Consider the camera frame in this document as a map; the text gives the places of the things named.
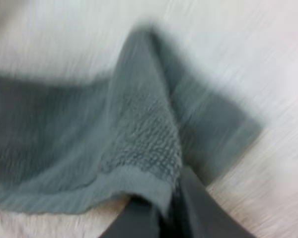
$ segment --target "dark gray fabric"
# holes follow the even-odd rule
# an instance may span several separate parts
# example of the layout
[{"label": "dark gray fabric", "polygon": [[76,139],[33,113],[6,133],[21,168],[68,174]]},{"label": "dark gray fabric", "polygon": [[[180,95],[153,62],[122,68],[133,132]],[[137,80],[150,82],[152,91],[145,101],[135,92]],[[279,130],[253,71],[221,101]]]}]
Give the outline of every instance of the dark gray fabric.
[{"label": "dark gray fabric", "polygon": [[122,194],[166,212],[182,164],[209,184],[260,133],[151,28],[84,86],[0,75],[0,208],[81,213]]}]

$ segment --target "gray towel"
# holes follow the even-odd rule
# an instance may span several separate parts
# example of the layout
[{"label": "gray towel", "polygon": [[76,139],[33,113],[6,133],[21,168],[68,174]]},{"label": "gray towel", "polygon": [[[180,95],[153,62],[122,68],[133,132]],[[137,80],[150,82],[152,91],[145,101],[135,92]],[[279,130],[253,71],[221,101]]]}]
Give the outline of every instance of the gray towel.
[{"label": "gray towel", "polygon": [[183,165],[205,185],[222,174],[261,127],[180,58],[148,27],[89,85],[0,74],[0,208],[75,214],[135,194],[165,214]]}]

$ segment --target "white carpet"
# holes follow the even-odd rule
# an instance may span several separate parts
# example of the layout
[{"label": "white carpet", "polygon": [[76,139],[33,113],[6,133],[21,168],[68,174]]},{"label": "white carpet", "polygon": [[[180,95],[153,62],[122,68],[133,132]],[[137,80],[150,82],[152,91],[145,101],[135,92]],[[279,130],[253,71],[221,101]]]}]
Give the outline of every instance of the white carpet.
[{"label": "white carpet", "polygon": [[[258,237],[298,238],[298,0],[0,0],[0,69],[91,80],[146,19],[266,121],[210,192]],[[94,238],[124,203],[79,216],[0,212],[0,238]]]}]

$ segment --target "towel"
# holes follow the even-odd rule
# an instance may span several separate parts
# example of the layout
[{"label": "towel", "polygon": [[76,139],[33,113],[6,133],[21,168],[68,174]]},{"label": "towel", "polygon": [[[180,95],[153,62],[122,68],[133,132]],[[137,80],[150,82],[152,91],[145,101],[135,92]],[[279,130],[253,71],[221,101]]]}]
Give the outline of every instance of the towel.
[{"label": "towel", "polygon": [[223,174],[261,126],[182,58],[140,27],[88,85],[0,73],[0,208],[77,214],[134,194],[166,214],[183,165],[205,185]]}]

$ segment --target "black object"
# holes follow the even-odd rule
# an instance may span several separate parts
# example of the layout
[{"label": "black object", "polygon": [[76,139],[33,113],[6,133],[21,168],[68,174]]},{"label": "black object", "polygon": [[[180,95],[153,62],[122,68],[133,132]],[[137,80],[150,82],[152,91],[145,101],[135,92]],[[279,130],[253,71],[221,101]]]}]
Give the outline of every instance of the black object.
[{"label": "black object", "polygon": [[254,238],[207,193],[191,169],[182,171],[169,218],[133,198],[101,238]]}]

